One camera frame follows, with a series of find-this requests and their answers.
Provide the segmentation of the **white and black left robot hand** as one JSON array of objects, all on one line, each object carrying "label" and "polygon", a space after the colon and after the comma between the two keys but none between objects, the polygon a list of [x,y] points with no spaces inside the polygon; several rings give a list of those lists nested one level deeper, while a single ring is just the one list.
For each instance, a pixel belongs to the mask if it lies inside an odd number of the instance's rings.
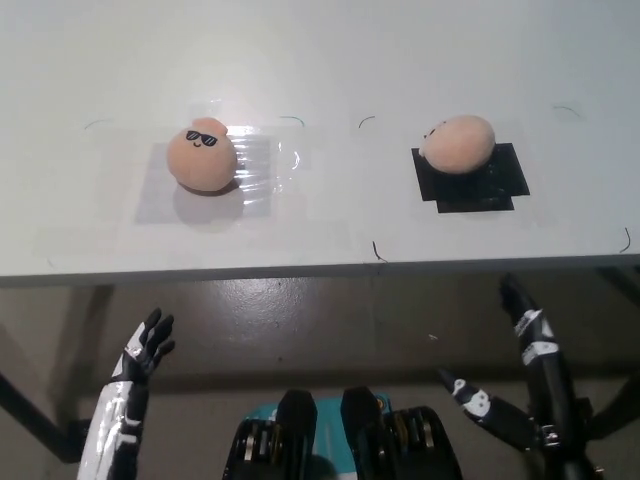
[{"label": "white and black left robot hand", "polygon": [[79,480],[134,479],[138,472],[149,380],[175,347],[174,317],[157,308],[123,348],[102,388],[85,440]]}]

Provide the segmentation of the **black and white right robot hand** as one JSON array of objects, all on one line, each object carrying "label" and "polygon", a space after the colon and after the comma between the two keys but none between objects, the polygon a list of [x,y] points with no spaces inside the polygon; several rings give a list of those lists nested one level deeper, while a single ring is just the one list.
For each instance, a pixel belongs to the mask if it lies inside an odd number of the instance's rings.
[{"label": "black and white right robot hand", "polygon": [[529,411],[440,369],[443,385],[468,418],[518,450],[581,443],[584,427],[571,376],[544,310],[513,275],[501,279],[499,292],[526,370]]}]

